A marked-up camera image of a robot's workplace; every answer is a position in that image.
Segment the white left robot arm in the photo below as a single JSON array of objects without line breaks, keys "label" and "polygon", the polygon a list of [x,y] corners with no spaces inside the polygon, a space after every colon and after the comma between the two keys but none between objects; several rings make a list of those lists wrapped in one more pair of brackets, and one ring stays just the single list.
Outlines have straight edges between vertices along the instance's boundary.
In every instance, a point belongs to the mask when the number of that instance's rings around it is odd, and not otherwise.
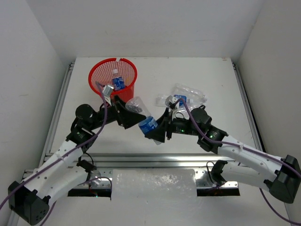
[{"label": "white left robot arm", "polygon": [[8,187],[9,208],[31,226],[39,225],[60,197],[75,186],[85,183],[97,167],[81,159],[108,123],[116,121],[128,129],[145,120],[142,109],[131,99],[115,96],[97,112],[82,104],[75,111],[71,132],[59,149],[22,182]]}]

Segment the clear plastic bottle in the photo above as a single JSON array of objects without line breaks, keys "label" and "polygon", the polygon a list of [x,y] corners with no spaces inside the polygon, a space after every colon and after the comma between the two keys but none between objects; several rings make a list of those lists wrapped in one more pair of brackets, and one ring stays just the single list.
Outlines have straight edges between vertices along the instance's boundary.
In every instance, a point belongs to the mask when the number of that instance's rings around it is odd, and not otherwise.
[{"label": "clear plastic bottle", "polygon": [[203,91],[199,89],[194,89],[189,86],[176,83],[174,87],[172,88],[171,91],[172,94],[174,95],[181,95],[181,96],[186,96],[189,99],[192,99],[194,103],[206,103],[207,102],[207,97],[204,94]]},{"label": "clear plastic bottle", "polygon": [[[169,97],[169,95],[166,94],[159,94],[156,97],[156,103],[155,105],[158,107],[167,107],[166,105],[166,99]],[[186,104],[188,105],[189,110],[191,111],[194,108],[198,108],[201,106],[205,106],[205,103],[202,102],[202,100],[199,100],[198,98],[193,98],[190,96],[186,96],[186,95],[178,95],[178,94],[174,94],[173,95],[173,100],[178,100],[180,98],[183,98],[186,102]],[[176,109],[174,110],[174,113],[186,113],[186,108],[184,107],[184,103],[183,101],[180,101],[177,104]]]}]

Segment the clear bottle blue label white cap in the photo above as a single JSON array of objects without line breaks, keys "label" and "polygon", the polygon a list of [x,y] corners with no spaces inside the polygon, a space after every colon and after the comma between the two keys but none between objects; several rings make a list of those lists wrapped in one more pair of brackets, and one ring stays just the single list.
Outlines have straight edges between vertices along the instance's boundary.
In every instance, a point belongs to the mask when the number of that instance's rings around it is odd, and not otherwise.
[{"label": "clear bottle blue label white cap", "polygon": [[138,127],[144,135],[157,128],[158,124],[140,97],[134,97],[126,103],[126,109],[143,116]]}]

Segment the clear bottle with blue label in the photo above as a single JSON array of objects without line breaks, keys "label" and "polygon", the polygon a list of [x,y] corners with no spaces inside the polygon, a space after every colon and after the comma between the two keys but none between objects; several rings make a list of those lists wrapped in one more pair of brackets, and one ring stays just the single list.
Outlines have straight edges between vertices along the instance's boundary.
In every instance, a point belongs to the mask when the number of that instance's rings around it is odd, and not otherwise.
[{"label": "clear bottle with blue label", "polygon": [[123,78],[120,76],[120,74],[118,72],[118,69],[113,69],[112,75],[113,75],[112,83],[114,86],[114,90],[119,91],[119,90],[124,89],[126,86],[125,86]]}]

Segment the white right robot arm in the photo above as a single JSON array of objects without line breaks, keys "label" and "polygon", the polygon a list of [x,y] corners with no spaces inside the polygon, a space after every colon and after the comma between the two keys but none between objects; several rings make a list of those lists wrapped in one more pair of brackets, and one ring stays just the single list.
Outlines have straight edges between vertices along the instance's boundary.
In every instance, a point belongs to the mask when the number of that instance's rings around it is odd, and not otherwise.
[{"label": "white right robot arm", "polygon": [[204,107],[195,108],[190,118],[173,118],[166,109],[157,120],[158,126],[145,137],[161,143],[172,134],[197,136],[197,144],[206,152],[226,156],[241,163],[218,160],[209,177],[218,185],[237,181],[268,191],[274,198],[292,204],[301,184],[301,169],[298,160],[287,155],[285,158],[267,154],[239,142],[227,132],[213,126],[212,118]]}]

